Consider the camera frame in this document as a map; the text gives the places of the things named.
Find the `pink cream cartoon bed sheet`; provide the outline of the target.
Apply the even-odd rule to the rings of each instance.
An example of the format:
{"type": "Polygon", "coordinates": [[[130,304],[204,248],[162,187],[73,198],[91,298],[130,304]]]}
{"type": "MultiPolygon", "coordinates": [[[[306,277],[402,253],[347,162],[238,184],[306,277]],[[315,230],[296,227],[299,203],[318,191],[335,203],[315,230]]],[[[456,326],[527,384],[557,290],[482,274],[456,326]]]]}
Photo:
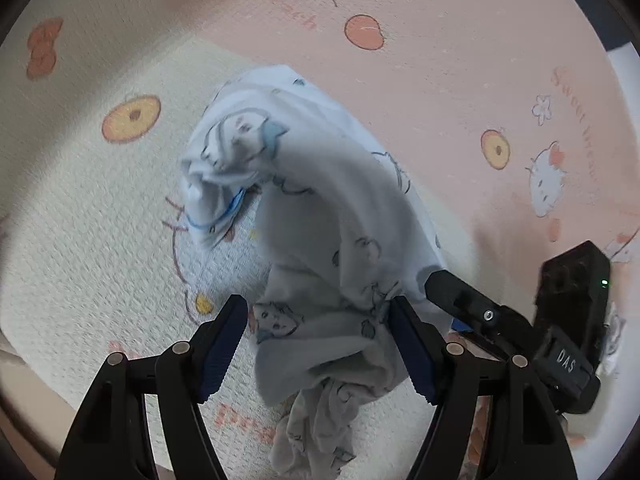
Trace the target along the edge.
{"type": "Polygon", "coordinates": [[[575,0],[29,0],[1,45],[1,331],[78,405],[107,353],[163,350],[268,266],[254,212],[209,252],[178,159],[217,89],[285,64],[426,203],[451,270],[532,313],[540,264],[612,259],[611,356],[568,428],[598,478],[639,414],[639,104],[575,0]]]}

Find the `light blue printed baby garment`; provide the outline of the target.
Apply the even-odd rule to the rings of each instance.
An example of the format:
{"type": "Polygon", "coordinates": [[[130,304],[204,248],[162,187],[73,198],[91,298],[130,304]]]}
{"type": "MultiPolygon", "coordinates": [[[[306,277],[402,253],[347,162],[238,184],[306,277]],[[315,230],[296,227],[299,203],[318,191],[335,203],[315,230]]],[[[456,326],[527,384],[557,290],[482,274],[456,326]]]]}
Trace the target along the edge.
{"type": "Polygon", "coordinates": [[[385,318],[407,298],[446,332],[424,295],[444,258],[408,176],[340,103],[285,65],[222,86],[181,160],[184,213],[215,247],[253,186],[270,270],[250,308],[262,400],[292,408],[270,452],[282,476],[334,479],[355,456],[352,422],[407,376],[385,318]]]}

